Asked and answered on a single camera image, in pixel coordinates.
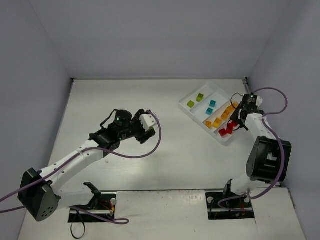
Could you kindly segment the green square brick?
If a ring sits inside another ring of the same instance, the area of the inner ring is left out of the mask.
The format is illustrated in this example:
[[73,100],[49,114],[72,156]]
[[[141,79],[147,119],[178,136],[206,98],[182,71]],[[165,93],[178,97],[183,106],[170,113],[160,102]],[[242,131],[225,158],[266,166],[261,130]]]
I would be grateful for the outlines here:
[[192,100],[190,100],[190,101],[187,103],[187,106],[188,106],[189,108],[192,108],[194,105],[195,105],[195,103],[194,103]]

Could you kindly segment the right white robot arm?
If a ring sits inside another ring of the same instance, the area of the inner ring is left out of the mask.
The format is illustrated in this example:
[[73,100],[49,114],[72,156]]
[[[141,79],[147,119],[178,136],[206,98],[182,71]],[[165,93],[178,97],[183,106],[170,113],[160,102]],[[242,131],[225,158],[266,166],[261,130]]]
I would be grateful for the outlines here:
[[282,140],[267,120],[268,115],[278,115],[284,110],[265,113],[259,109],[261,103],[262,98],[254,93],[244,94],[230,118],[240,130],[250,133],[254,144],[245,173],[230,179],[225,189],[237,196],[245,195],[250,200],[262,197],[285,180],[292,150],[291,143]]

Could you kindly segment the small red brick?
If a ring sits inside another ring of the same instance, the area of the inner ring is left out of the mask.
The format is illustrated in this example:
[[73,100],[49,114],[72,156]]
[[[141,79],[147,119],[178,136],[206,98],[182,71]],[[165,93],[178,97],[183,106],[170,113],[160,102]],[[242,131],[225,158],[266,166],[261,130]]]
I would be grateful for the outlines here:
[[227,133],[227,130],[226,129],[220,129],[219,131],[219,135],[221,136],[221,137],[225,137],[228,133]]

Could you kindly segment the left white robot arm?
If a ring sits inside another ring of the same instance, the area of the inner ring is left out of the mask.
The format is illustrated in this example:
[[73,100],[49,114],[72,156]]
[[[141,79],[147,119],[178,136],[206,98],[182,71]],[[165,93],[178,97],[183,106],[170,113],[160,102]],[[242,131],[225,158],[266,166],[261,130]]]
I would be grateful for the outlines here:
[[49,218],[55,211],[69,207],[95,209],[102,202],[102,193],[91,182],[83,180],[80,190],[63,190],[73,177],[108,155],[117,155],[122,141],[134,138],[140,144],[156,135],[159,120],[150,110],[140,109],[135,115],[115,109],[108,126],[89,135],[74,152],[41,170],[30,168],[22,177],[18,200],[37,222]]

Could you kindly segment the teal square brick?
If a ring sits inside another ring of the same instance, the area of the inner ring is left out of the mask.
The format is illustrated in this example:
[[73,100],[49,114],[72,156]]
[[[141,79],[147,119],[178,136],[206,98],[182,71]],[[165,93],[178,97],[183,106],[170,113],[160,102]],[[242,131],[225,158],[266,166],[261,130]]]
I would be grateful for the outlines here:
[[214,111],[214,110],[213,110],[212,108],[208,107],[205,113],[206,113],[207,115],[211,115],[211,114],[213,113],[213,111]]

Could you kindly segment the small teal brick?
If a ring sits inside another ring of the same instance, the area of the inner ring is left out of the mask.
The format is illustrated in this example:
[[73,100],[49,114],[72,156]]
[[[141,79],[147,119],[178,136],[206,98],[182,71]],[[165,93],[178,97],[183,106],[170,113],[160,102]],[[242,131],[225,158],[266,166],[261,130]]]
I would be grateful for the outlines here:
[[216,101],[211,100],[210,103],[209,103],[209,106],[210,106],[211,108],[214,108],[214,107],[216,106]]

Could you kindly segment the small yellow brick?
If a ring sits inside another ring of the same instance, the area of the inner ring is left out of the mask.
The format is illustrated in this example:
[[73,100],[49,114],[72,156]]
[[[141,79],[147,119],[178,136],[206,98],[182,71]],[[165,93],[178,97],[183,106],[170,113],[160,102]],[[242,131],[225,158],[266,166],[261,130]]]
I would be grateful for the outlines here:
[[222,123],[222,119],[220,117],[217,117],[213,122],[212,126],[217,129],[220,127],[221,123]]

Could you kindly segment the yellow curved brick back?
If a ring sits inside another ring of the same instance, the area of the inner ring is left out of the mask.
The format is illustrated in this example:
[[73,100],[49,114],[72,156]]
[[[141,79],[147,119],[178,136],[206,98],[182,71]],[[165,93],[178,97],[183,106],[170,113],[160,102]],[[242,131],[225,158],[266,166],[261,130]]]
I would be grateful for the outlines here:
[[221,119],[226,121],[228,119],[229,115],[230,115],[230,112],[225,110],[224,113],[221,115]]

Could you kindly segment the long yellow brick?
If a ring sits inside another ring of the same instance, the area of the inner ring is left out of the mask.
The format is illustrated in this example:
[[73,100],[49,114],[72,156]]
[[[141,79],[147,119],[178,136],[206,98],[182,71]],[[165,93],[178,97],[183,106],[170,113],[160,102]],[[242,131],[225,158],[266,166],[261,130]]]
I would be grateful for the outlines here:
[[228,111],[229,113],[233,113],[235,111],[235,108],[232,105],[230,105],[226,108],[226,111]]

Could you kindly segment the yellow curved brick front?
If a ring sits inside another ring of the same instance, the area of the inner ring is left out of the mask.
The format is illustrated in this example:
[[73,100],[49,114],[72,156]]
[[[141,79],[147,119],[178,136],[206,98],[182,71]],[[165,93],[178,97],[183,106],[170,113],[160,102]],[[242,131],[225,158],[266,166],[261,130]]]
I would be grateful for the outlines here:
[[211,121],[206,121],[205,122],[205,125],[208,127],[208,128],[211,128],[213,126],[213,123]]

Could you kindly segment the green curved brick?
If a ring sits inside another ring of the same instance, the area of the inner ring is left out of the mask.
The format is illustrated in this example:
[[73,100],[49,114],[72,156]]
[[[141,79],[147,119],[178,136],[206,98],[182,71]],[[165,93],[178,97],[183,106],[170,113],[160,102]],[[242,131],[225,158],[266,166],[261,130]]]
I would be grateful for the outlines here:
[[202,93],[199,93],[196,97],[197,102],[201,102],[204,99],[204,95]]

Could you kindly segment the red curved brick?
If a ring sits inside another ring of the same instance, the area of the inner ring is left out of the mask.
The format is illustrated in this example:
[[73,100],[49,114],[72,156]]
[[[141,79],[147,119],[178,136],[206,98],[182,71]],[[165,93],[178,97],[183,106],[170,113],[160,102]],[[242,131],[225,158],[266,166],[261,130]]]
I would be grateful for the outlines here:
[[226,133],[227,133],[227,134],[231,135],[231,134],[232,134],[232,132],[233,132],[233,130],[232,130],[232,129],[230,129],[230,128],[227,128],[227,129],[226,129]]

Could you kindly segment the yellow curved brick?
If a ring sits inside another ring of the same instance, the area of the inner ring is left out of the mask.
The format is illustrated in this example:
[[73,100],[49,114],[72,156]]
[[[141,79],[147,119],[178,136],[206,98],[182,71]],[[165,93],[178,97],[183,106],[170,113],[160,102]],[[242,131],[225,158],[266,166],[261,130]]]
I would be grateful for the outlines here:
[[225,110],[224,113],[221,115],[221,119],[226,121],[228,119],[229,115],[230,115],[230,112]]
[[211,128],[213,126],[213,123],[211,121],[206,121],[205,122],[205,125],[208,127],[208,128]]

